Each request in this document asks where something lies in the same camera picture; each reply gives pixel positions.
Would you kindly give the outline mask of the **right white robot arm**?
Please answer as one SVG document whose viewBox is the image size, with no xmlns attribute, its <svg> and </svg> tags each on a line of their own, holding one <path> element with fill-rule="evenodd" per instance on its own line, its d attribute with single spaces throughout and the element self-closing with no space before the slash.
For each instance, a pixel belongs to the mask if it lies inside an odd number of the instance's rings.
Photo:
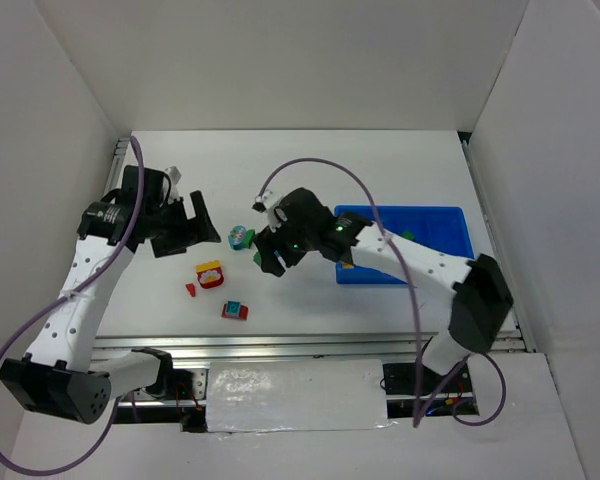
<svg viewBox="0 0 600 480">
<path fill-rule="evenodd" d="M 454 256 L 402 238 L 353 212 L 336 216 L 308 189 L 282 196 L 265 191 L 254 210 L 267 217 L 254 243 L 260 268 L 276 277 L 309 252 L 334 263 L 374 269 L 419 287 L 450 307 L 446 326 L 425 347 L 422 364 L 446 375 L 472 354 L 491 350 L 513 307 L 497 261 Z"/>
</svg>

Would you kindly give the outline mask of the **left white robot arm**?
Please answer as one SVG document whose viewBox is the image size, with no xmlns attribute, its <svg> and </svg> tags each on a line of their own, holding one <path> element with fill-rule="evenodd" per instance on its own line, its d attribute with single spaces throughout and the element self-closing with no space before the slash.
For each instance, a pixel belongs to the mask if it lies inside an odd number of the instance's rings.
<svg viewBox="0 0 600 480">
<path fill-rule="evenodd" d="M 201 192 L 189 218 L 177 184 L 179 170 L 127 166 L 120 187 L 91 203 L 77 230 L 72 266 L 58 296 L 20 359 L 6 359 L 0 380 L 26 410 L 92 424 L 107 404 L 144 390 L 162 398 L 174 384 L 172 356 L 136 347 L 92 369 L 97 331 L 112 293 L 137 248 L 150 242 L 157 258 L 183 254 L 198 243 L 217 243 Z"/>
</svg>

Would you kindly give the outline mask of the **teal flower lego piece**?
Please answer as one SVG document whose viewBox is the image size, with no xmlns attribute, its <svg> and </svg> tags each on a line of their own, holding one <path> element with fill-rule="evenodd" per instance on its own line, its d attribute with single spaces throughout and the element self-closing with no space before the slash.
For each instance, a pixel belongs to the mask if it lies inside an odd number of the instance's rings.
<svg viewBox="0 0 600 480">
<path fill-rule="evenodd" d="M 234 226 L 228 235 L 228 243 L 231 249 L 241 250 L 245 247 L 245 236 L 247 229 L 243 225 Z"/>
</svg>

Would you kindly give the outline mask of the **red yellow flower lego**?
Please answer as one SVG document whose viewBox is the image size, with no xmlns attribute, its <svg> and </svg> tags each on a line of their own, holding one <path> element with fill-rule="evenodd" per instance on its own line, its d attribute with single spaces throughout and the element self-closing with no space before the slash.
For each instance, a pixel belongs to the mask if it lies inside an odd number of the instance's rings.
<svg viewBox="0 0 600 480">
<path fill-rule="evenodd" d="M 213 289 L 224 283 L 224 273 L 219 260 L 196 265 L 195 273 L 202 289 Z"/>
</svg>

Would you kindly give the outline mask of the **green rounded lego piece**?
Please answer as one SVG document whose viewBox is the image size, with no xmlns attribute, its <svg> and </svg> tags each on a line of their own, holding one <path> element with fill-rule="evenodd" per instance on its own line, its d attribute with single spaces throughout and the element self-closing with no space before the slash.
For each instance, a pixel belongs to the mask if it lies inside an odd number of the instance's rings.
<svg viewBox="0 0 600 480">
<path fill-rule="evenodd" d="M 255 238 L 255 230 L 254 229 L 247 230 L 245 233 L 245 236 L 243 238 L 243 245 L 246 248 L 250 248 L 254 242 L 254 238 Z"/>
</svg>

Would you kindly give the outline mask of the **small red slope lego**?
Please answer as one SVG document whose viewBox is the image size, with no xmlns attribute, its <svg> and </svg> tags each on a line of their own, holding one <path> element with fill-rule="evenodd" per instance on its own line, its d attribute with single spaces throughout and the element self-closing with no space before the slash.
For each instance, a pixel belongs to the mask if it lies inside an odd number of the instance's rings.
<svg viewBox="0 0 600 480">
<path fill-rule="evenodd" d="M 195 296 L 196 296 L 196 287 L 195 287 L 195 284 L 194 284 L 194 283 L 187 283 L 187 284 L 185 285 L 185 288 L 186 288 L 186 290 L 187 290 L 188 294 L 189 294 L 191 297 L 195 297 Z"/>
</svg>

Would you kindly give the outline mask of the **red teal lego stack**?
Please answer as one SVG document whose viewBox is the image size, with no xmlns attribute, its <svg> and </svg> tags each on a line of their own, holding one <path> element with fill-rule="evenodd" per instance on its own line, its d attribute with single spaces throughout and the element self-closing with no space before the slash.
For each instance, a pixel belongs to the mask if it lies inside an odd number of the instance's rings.
<svg viewBox="0 0 600 480">
<path fill-rule="evenodd" d="M 246 321 L 248 313 L 248 307 L 241 302 L 227 301 L 223 305 L 221 316 L 227 319 Z"/>
</svg>

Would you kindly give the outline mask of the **blue plastic sorting bin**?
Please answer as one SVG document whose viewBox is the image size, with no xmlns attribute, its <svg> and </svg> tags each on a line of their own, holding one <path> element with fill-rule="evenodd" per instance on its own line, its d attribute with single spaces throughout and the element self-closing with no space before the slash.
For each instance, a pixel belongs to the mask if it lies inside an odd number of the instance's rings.
<svg viewBox="0 0 600 480">
<path fill-rule="evenodd" d="M 415 243 L 445 254 L 474 259 L 475 254 L 463 210 L 457 206 L 390 206 L 377 207 L 386 229 L 401 236 L 411 231 Z M 354 266 L 345 270 L 342 262 L 335 266 L 339 285 L 404 285 L 399 278 L 378 270 Z"/>
</svg>

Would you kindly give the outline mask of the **white foam board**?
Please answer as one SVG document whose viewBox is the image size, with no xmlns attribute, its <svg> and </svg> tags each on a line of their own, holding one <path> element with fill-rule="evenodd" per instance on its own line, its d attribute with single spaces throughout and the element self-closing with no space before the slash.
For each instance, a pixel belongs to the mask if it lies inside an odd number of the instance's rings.
<svg viewBox="0 0 600 480">
<path fill-rule="evenodd" d="M 215 362 L 206 423 L 211 432 L 372 430 L 390 425 L 377 359 Z"/>
</svg>

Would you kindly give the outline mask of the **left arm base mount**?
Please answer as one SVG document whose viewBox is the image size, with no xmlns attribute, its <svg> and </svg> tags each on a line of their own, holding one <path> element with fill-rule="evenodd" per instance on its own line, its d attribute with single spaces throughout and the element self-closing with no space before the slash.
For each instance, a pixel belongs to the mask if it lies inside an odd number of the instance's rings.
<svg viewBox="0 0 600 480">
<path fill-rule="evenodd" d="M 170 424 L 182 432 L 206 433 L 208 377 L 208 368 L 175 369 L 163 394 L 156 396 L 142 388 L 124 397 L 114 423 Z"/>
</svg>

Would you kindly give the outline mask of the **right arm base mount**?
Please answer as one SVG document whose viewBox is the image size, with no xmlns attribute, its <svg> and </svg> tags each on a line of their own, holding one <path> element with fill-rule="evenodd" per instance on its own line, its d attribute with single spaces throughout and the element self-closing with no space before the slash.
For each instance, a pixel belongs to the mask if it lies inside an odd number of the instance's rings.
<svg viewBox="0 0 600 480">
<path fill-rule="evenodd" d="M 415 398 L 415 364 L 384 363 L 380 388 L 387 396 L 387 416 L 389 419 L 410 418 L 413 416 Z M 428 368 L 423 369 L 421 404 L 424 404 L 443 377 Z M 428 417 L 446 417 L 452 408 L 458 406 L 460 415 L 477 415 L 478 409 L 473 399 L 473 385 L 468 367 L 464 366 L 436 395 L 427 408 Z"/>
</svg>

